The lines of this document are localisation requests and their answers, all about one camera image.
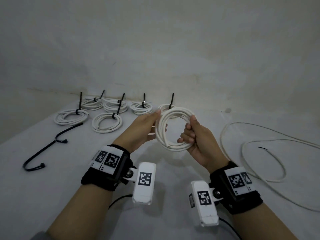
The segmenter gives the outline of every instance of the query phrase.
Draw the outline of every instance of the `sleeve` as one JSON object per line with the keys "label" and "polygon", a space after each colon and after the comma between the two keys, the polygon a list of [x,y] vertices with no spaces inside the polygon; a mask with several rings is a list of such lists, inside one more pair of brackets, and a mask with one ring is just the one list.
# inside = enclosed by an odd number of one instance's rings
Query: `sleeve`
{"label": "sleeve", "polygon": [[49,237],[49,235],[47,235],[45,232],[38,232],[30,240],[53,240],[53,239]]}

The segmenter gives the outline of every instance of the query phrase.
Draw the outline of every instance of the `white table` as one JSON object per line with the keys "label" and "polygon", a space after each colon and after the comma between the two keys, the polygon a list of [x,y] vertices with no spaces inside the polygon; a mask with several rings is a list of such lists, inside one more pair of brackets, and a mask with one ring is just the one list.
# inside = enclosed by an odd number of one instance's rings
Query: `white table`
{"label": "white table", "polygon": [[[65,108],[75,107],[76,103],[73,103]],[[217,139],[224,125],[242,121],[320,143],[320,130],[313,124],[285,117],[193,111]],[[102,145],[112,143],[137,117],[129,108],[121,114],[122,128],[113,133],[99,134],[92,130],[91,120],[102,112],[103,109],[89,112],[90,117],[84,125],[59,137],[60,140],[67,139],[67,144],[55,143],[28,164],[31,168],[44,162],[46,168],[38,171],[26,172],[22,164],[68,128],[53,122],[55,114],[0,145],[1,239],[28,239],[38,231],[46,230],[80,186],[96,151]],[[184,125],[185,122],[179,118],[170,120],[167,137],[176,140]],[[240,145],[243,142],[273,137],[278,138],[279,135],[254,126],[237,125],[226,133],[224,145],[231,158],[241,164]],[[268,178],[281,175],[280,166],[256,146],[250,146],[245,152],[254,167]],[[287,166],[288,178],[276,184],[277,188],[299,201],[319,207],[320,150],[294,142],[270,142],[263,146],[277,153]],[[193,180],[209,182],[209,175],[186,151],[167,151],[154,140],[142,145],[131,159],[135,165],[142,161],[157,164],[153,203],[150,206],[134,205],[129,198],[117,202],[106,216],[100,239],[237,239],[224,223],[217,227],[193,225],[186,188]],[[279,197],[258,179],[252,180],[264,202],[299,239],[318,238],[319,212],[296,206]],[[119,185],[113,199],[132,193],[133,186],[131,182],[127,186]],[[217,209],[220,217],[231,222],[223,207],[218,206]]]}

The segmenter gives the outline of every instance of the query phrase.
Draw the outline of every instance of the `hand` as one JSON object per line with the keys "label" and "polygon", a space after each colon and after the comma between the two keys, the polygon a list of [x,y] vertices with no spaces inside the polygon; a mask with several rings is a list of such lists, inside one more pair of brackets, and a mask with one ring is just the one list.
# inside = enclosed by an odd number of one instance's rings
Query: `hand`
{"label": "hand", "polygon": [[194,115],[190,117],[190,124],[186,124],[186,128],[180,137],[178,142],[194,142],[187,150],[210,174],[228,165],[229,160],[222,153],[212,132],[208,128],[200,125]]}
{"label": "hand", "polygon": [[155,139],[155,122],[161,115],[158,109],[154,113],[138,116],[132,124],[113,142],[113,144],[127,149],[130,153],[137,150],[143,143]]}

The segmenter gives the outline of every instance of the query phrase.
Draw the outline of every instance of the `forearm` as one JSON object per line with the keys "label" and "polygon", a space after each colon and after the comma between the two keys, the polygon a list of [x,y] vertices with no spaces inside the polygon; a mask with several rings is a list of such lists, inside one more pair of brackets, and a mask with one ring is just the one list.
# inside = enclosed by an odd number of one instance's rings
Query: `forearm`
{"label": "forearm", "polygon": [[108,211],[112,194],[93,184],[80,186],[47,233],[55,240],[95,239]]}
{"label": "forearm", "polygon": [[265,203],[247,212],[233,215],[233,222],[243,240],[297,240]]}

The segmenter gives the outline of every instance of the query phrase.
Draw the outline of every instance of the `white cable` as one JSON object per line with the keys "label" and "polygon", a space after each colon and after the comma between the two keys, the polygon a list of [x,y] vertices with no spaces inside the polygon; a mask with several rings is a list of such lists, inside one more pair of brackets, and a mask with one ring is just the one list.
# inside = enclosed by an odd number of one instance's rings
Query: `white cable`
{"label": "white cable", "polygon": [[103,107],[102,100],[100,98],[84,98],[81,103],[81,108],[85,111],[94,111]]}
{"label": "white cable", "polygon": [[106,119],[106,118],[112,118],[113,113],[101,113],[98,114],[97,116],[95,116],[92,119],[92,129],[97,132],[97,133],[110,133],[113,132],[117,129],[119,129],[122,126],[122,118],[117,115],[114,114],[114,118],[117,120],[116,124],[112,125],[112,126],[108,126],[108,127],[101,127],[100,123],[102,120]]}
{"label": "white cable", "polygon": [[53,120],[58,125],[73,126],[81,122],[84,122],[89,116],[88,112],[79,109],[78,115],[80,115],[80,117],[77,117],[75,119],[69,119],[69,120],[65,119],[67,116],[73,115],[73,114],[77,115],[75,109],[64,110],[59,112]]}
{"label": "white cable", "polygon": [[132,102],[130,108],[136,115],[146,115],[153,112],[151,102],[143,103],[144,107],[142,107],[142,103]]}
{"label": "white cable", "polygon": [[170,107],[170,104],[162,104],[162,105],[160,105],[160,106],[158,107],[158,109],[161,110],[161,114],[162,114],[163,112],[167,111],[167,110],[169,109],[169,107]]}
{"label": "white cable", "polygon": [[230,125],[233,125],[233,124],[247,124],[247,125],[255,125],[255,126],[258,126],[258,127],[262,127],[262,128],[265,128],[265,129],[268,129],[268,130],[271,130],[271,131],[274,131],[276,133],[279,133],[281,135],[284,135],[284,136],[287,136],[287,137],[290,137],[292,139],[272,139],[272,140],[254,140],[254,141],[248,141],[246,143],[244,143],[241,147],[241,159],[246,163],[246,165],[248,166],[248,168],[252,171],[248,171],[248,173],[258,179],[260,179],[261,181],[265,182],[274,192],[276,192],[278,195],[280,195],[281,197],[285,198],[286,200],[296,204],[297,206],[300,206],[302,208],[305,208],[305,209],[308,209],[308,210],[311,210],[311,211],[315,211],[315,212],[320,212],[320,209],[319,208],[314,208],[312,206],[307,206],[307,205],[303,205],[301,203],[298,203],[296,202],[295,200],[285,196],[283,193],[281,193],[280,191],[278,191],[277,189],[275,189],[271,184],[269,184],[268,182],[275,182],[275,183],[278,183],[278,182],[282,182],[284,180],[284,178],[286,177],[287,175],[287,171],[286,171],[286,167],[284,166],[284,164],[282,163],[282,161],[277,157],[275,156],[273,153],[271,153],[269,150],[266,150],[272,157],[274,157],[278,162],[279,164],[281,165],[282,169],[283,169],[283,177],[281,179],[265,179],[263,178],[260,174],[258,174],[251,166],[250,164],[248,163],[248,161],[246,160],[246,158],[244,157],[243,155],[243,150],[245,148],[246,145],[248,145],[249,143],[253,143],[253,142],[263,142],[263,141],[294,141],[294,142],[298,142],[298,143],[302,143],[302,144],[305,144],[305,145],[308,145],[308,146],[311,146],[311,147],[314,147],[314,148],[317,148],[317,149],[320,149],[320,145],[318,144],[315,144],[313,142],[310,142],[310,141],[306,141],[306,140],[302,140],[302,139],[299,139],[299,138],[296,138],[296,137],[293,137],[293,136],[289,136],[285,133],[282,133],[282,132],[279,132],[279,131],[276,131],[274,129],[270,129],[268,127],[265,127],[265,126],[262,126],[262,125],[257,125],[257,124],[251,124],[251,123],[246,123],[246,122],[233,122],[233,123],[230,123],[230,124],[227,124],[221,134],[220,134],[220,145],[221,145],[221,149],[223,151],[223,153],[226,155],[226,157],[232,161],[232,159],[229,157],[228,153],[226,152],[224,146],[223,146],[223,143],[222,143],[222,137],[224,135],[224,133],[226,132],[227,128],[230,126]]}
{"label": "white cable", "polygon": [[[116,113],[118,111],[119,103],[117,99],[113,98],[103,98],[103,109],[109,113]],[[121,102],[121,107],[119,114],[125,112],[128,109],[128,106],[124,100]]]}
{"label": "white cable", "polygon": [[173,116],[177,116],[184,119],[186,122],[190,123],[191,115],[193,115],[193,113],[190,110],[181,107],[169,109],[162,114],[160,120],[158,120],[155,124],[155,137],[164,148],[172,152],[181,152],[190,148],[193,145],[193,143],[186,142],[171,142],[166,138],[166,124],[170,118],[172,118]]}

